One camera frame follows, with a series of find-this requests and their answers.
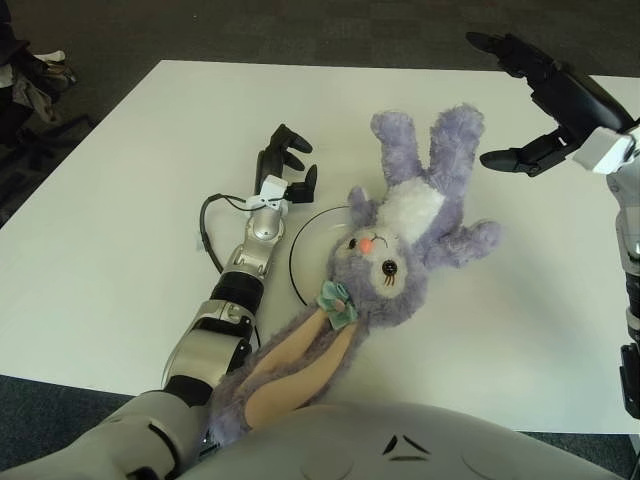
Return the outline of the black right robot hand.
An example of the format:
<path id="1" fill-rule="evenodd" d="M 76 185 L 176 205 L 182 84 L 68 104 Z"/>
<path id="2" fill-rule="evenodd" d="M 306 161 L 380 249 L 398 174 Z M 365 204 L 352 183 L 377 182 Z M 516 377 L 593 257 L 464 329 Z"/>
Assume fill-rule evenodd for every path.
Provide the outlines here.
<path id="1" fill-rule="evenodd" d="M 466 39 L 476 49 L 494 55 L 507 74 L 525 79 L 534 104 L 557 123 L 555 130 L 523 147 L 482 154 L 480 162 L 486 168 L 535 177 L 578 150 L 596 128 L 620 133 L 637 124 L 591 77 L 511 33 L 468 32 Z"/>

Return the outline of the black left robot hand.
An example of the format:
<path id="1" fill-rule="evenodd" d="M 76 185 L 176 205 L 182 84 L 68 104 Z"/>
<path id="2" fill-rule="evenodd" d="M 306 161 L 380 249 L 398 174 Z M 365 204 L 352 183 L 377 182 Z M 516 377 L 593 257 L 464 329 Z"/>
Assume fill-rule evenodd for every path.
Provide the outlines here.
<path id="1" fill-rule="evenodd" d="M 302 161 L 290 149 L 305 154 L 313 151 L 306 139 L 285 124 L 280 124 L 269 144 L 258 154 L 254 193 L 270 202 L 286 200 L 294 204 L 313 203 L 318 175 L 316 165 L 308 169 L 303 181 L 288 183 L 282 177 L 285 166 L 298 172 L 305 170 Z"/>

